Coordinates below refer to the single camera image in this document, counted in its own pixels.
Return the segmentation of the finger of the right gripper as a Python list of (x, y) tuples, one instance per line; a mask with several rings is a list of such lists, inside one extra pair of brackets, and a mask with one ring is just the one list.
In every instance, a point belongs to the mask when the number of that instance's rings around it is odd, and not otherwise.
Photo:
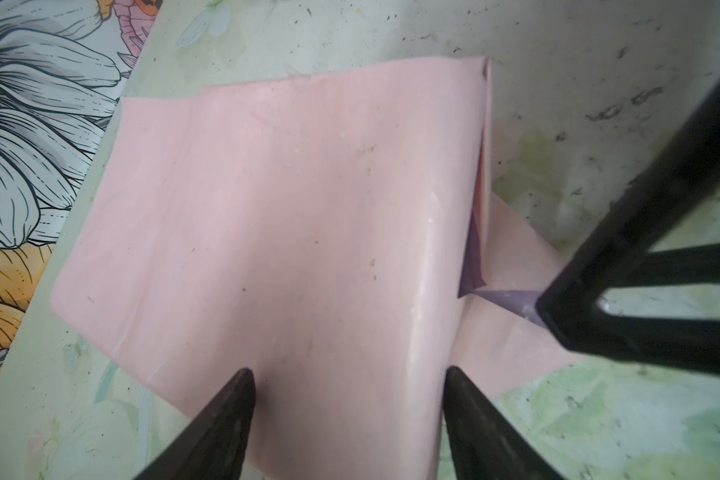
[(613, 290), (720, 287), (720, 241), (656, 244), (720, 186), (720, 81), (536, 302), (567, 350), (720, 375), (720, 318), (615, 315)]

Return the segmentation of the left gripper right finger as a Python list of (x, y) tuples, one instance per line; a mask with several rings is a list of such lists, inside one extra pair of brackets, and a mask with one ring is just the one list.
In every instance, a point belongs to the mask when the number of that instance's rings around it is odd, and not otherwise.
[(458, 479), (563, 479), (457, 366), (446, 372), (443, 413)]

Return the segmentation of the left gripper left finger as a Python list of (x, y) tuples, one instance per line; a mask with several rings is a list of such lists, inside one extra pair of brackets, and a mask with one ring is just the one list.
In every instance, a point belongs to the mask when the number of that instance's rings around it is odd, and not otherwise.
[(254, 373), (241, 368), (136, 479), (240, 479), (255, 404)]

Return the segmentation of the purple wrapping paper sheet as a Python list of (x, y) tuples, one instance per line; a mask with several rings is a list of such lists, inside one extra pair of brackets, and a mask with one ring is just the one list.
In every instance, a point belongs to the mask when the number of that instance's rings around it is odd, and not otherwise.
[(424, 57), (124, 100), (52, 311), (187, 416), (255, 378), (273, 479), (432, 479), (443, 385), (573, 363), (562, 267), (491, 190), (491, 64)]

